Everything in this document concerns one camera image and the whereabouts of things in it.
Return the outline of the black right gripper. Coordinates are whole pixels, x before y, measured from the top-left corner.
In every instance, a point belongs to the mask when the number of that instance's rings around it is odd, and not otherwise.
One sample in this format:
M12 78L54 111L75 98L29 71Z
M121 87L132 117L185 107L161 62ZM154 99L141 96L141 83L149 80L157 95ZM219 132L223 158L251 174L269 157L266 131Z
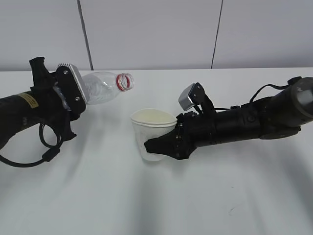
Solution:
M214 119L188 112L177 116L177 124L171 134L149 139L144 146L148 153L185 160L198 147L214 144Z

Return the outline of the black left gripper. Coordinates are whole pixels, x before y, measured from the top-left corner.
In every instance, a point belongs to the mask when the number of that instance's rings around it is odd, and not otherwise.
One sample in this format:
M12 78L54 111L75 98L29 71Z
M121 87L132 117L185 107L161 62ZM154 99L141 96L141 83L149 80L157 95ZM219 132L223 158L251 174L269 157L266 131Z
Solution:
M39 117L56 131L60 140L69 141L76 137L71 130L71 122L77 120L81 114L66 109L60 90L56 86L56 71L49 72L44 60L44 57L36 57L29 61L34 83L31 94L39 104Z

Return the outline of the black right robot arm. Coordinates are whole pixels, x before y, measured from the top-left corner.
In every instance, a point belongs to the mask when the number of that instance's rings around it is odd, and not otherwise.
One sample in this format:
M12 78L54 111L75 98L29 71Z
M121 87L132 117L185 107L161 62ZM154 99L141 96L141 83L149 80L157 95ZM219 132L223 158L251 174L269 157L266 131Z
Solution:
M298 134L313 120L313 79L294 77L275 96L228 109L214 107L200 83L187 87L179 97L185 111L177 116L174 129L144 143L148 153L176 160L188 159L202 146L252 139L274 140Z

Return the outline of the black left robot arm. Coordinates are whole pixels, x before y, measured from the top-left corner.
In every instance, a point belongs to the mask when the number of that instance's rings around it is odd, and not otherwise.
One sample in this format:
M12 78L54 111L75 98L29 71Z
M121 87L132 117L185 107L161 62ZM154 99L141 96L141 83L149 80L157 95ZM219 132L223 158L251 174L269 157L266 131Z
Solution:
M44 57L29 61L33 86L29 91L1 98L0 145L18 132L36 124L50 126L61 141L76 137L70 123L85 111L87 92L79 70L60 63L54 72L44 65Z

